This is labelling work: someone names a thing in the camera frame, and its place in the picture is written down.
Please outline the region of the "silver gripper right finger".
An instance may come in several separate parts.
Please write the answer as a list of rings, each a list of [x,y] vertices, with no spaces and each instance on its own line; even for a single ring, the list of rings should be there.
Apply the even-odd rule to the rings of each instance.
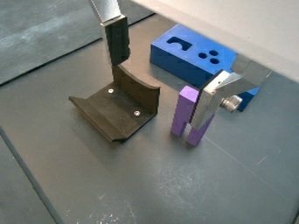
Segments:
[[[231,71],[232,73],[220,71],[200,92],[191,118],[191,126],[195,129],[199,129],[216,113],[224,99],[257,88],[272,72],[243,55],[237,55]]]

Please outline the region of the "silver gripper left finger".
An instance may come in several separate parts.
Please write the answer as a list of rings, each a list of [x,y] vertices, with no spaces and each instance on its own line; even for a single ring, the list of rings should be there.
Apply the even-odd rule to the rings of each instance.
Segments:
[[[114,67],[129,58],[128,20],[121,14],[117,0],[88,0],[97,17],[110,66]]]

